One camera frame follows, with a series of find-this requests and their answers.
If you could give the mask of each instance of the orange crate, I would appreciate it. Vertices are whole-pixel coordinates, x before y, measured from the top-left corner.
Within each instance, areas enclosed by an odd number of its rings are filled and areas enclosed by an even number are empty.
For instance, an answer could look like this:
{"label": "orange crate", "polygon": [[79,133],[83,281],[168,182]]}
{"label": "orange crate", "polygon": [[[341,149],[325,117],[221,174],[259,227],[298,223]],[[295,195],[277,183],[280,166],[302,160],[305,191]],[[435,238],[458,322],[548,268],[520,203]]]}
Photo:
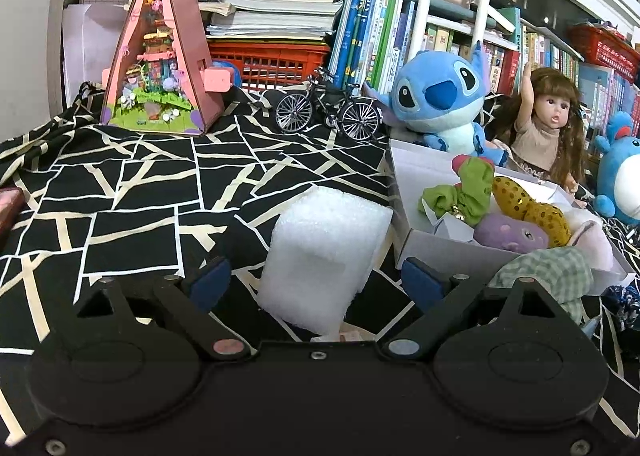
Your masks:
{"label": "orange crate", "polygon": [[209,40],[211,59],[233,63],[249,90],[282,88],[302,83],[324,62],[327,45]]}
{"label": "orange crate", "polygon": [[613,68],[631,83],[636,80],[640,54],[619,37],[604,29],[576,25],[569,29],[569,39],[586,62]]}

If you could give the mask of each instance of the pink toy house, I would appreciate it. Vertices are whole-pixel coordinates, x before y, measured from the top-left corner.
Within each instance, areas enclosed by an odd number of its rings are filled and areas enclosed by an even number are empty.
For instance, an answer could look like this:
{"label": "pink toy house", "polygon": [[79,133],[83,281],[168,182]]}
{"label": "pink toy house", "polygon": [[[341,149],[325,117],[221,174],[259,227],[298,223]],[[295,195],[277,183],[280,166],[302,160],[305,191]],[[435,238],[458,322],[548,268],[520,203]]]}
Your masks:
{"label": "pink toy house", "polygon": [[210,67],[198,0],[132,0],[100,123],[200,135],[222,114],[232,69]]}

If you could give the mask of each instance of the brown hair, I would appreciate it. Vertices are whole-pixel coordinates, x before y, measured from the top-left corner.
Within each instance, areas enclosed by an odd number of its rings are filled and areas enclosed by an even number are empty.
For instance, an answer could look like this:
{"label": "brown hair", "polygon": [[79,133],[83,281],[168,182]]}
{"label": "brown hair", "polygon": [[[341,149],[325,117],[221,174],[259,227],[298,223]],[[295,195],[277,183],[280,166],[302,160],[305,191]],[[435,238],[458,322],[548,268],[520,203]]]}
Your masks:
{"label": "brown hair", "polygon": [[[584,178],[584,125],[580,112],[580,92],[560,71],[554,68],[538,68],[531,72],[533,93],[553,95],[569,101],[569,117],[566,125],[560,128],[558,154],[549,171],[552,182],[563,186],[567,175],[571,173],[576,182]],[[499,139],[508,146],[513,144],[516,131],[513,123],[518,116],[522,97],[516,95],[502,104],[495,113],[495,119],[485,128],[487,140]]]}

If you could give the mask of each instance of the blue stuffed toy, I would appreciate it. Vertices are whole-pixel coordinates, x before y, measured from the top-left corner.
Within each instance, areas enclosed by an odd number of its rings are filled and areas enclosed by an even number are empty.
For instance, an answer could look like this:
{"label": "blue stuffed toy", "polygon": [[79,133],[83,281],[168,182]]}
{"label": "blue stuffed toy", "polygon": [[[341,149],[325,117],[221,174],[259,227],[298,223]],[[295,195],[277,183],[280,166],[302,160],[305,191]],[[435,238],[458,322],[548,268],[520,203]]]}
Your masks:
{"label": "blue stuffed toy", "polygon": [[631,136],[631,115],[618,112],[607,124],[606,137],[595,146],[604,155],[598,168],[598,196],[593,208],[627,225],[640,224],[640,140]]}
{"label": "blue stuffed toy", "polygon": [[385,124],[420,133],[424,146],[504,165],[507,153],[486,147],[484,130],[474,122],[488,93],[485,68],[480,43],[471,62],[450,52],[423,51],[399,70],[388,95],[367,84],[363,95],[379,101]]}

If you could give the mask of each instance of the white foam block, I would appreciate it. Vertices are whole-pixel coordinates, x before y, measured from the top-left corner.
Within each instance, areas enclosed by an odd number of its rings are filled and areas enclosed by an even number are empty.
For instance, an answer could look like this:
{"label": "white foam block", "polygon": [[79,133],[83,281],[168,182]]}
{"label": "white foam block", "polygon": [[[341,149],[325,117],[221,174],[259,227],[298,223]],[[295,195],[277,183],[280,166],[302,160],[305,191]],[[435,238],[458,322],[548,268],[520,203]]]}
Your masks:
{"label": "white foam block", "polygon": [[337,335],[364,289],[393,211],[317,187],[284,211],[271,235],[258,305],[320,335]]}

